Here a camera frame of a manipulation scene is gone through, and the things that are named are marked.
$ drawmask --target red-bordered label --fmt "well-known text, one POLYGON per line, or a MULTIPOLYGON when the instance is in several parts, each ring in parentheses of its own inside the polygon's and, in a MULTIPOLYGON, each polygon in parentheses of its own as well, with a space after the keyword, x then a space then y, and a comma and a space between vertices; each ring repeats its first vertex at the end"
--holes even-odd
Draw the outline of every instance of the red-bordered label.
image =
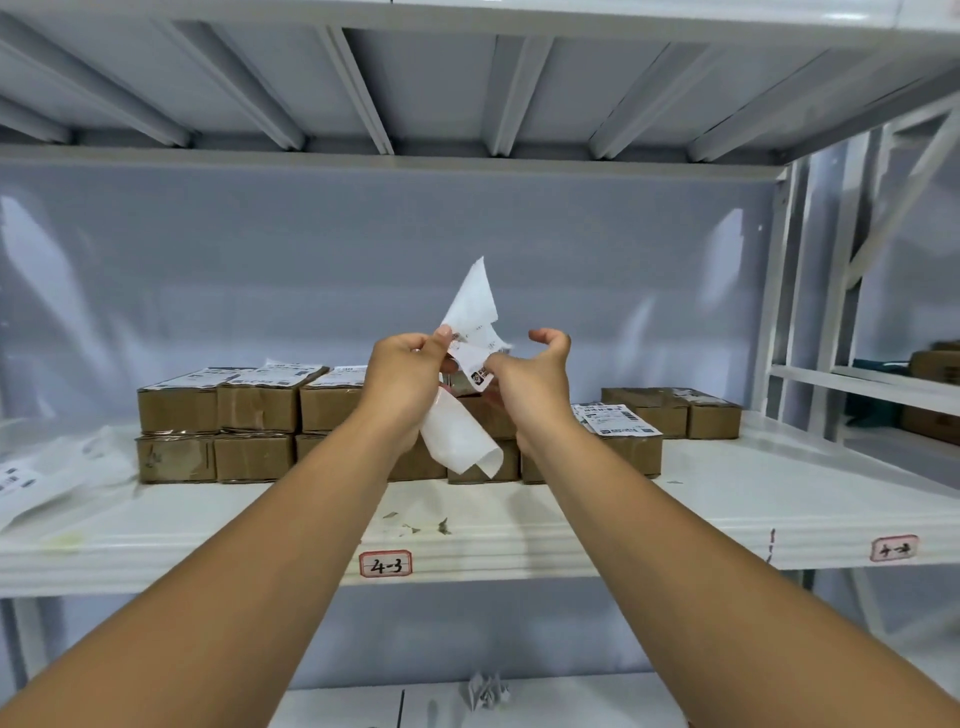
POLYGON ((367 579, 409 576, 414 572, 410 551, 364 551, 360 554, 360 575, 367 579))
POLYGON ((874 562, 902 561, 912 559, 920 550, 920 537, 912 533, 903 536, 884 536, 876 539, 870 547, 870 560, 874 562))

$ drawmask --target storage rack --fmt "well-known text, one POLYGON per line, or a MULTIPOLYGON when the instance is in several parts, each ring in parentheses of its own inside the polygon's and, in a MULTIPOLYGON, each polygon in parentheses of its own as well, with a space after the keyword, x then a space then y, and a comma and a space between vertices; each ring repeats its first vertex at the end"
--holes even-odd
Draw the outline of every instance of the storage rack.
MULTIPOLYGON (((668 443, 660 485, 781 569, 851 569, 884 639, 858 571, 872 541, 913 534, 912 563, 960 562, 955 492, 831 442, 845 393, 960 415, 955 387, 849 366, 859 282, 960 137, 953 0, 0 0, 0 12, 6 164, 774 185, 755 412, 738 442, 668 443), (844 140, 818 363, 803 369, 791 362, 808 157, 844 140), (905 143, 926 147, 874 215, 905 143), (814 385, 807 433, 781 421, 788 382, 814 385)), ((54 536, 0 537, 28 675, 46 664, 36 597, 140 590, 262 489, 151 489, 54 536)), ((418 525, 449 518, 451 534, 374 518, 361 550, 414 550, 409 578, 594 573, 543 486, 392 486, 381 510, 404 509, 418 525)))

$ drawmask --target hand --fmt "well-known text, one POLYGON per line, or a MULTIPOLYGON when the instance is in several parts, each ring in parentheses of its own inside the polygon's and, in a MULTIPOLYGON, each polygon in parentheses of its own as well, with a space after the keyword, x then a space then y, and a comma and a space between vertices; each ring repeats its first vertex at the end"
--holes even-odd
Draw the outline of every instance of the hand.
POLYGON ((530 340, 546 344, 545 352, 532 359, 495 353, 487 369, 496 376, 484 396, 505 407, 516 423, 520 449, 530 453, 531 440, 552 425, 576 423, 570 410, 570 384, 566 358, 570 337, 555 328, 530 331, 530 340))
POLYGON ((387 426, 397 456, 417 442, 451 341, 453 331, 444 324, 432 336, 401 333, 373 346, 357 414, 387 426))

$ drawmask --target forearm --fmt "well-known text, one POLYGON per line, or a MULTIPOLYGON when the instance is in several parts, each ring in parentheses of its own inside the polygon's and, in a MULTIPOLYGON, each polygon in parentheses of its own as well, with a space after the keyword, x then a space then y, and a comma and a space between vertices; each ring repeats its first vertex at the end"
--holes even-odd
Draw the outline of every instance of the forearm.
POLYGON ((354 416, 33 681, 0 726, 264 726, 396 460, 354 416))
POLYGON ((694 724, 957 724, 957 704, 912 666, 578 425, 535 437, 531 447, 624 616, 694 724))

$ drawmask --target left hand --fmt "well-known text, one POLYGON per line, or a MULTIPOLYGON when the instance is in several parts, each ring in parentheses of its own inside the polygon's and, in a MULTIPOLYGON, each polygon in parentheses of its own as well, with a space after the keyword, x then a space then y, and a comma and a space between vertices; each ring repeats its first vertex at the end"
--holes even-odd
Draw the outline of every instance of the left hand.
POLYGON ((423 418, 433 405, 446 371, 453 331, 444 324, 432 336, 401 333, 373 347, 357 413, 383 422, 401 455, 417 442, 423 418))

